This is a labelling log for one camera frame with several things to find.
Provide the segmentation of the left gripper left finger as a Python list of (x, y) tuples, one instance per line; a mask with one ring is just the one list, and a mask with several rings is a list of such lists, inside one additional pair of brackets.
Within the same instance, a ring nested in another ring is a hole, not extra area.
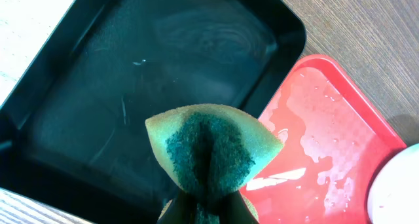
[(197, 202), (187, 193), (178, 193), (168, 207), (162, 211), (157, 224), (193, 224)]

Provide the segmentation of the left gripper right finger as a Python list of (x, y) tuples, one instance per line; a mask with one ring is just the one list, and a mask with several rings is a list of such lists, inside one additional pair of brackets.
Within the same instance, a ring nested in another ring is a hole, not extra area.
[(218, 203), (220, 224), (258, 224), (239, 191), (228, 194)]

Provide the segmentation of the green yellow sponge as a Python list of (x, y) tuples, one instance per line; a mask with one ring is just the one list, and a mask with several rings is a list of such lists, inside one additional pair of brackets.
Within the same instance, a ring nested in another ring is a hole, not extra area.
[(255, 117), (227, 105), (178, 107), (146, 119), (145, 126), (160, 167), (179, 193), (195, 198), (194, 223), (220, 223), (219, 201), (240, 192), (283, 148)]

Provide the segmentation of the white plate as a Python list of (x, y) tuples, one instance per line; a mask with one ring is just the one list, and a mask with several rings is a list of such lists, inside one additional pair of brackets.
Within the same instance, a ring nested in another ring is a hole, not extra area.
[(396, 154), (378, 173), (367, 199), (372, 224), (418, 224), (418, 145)]

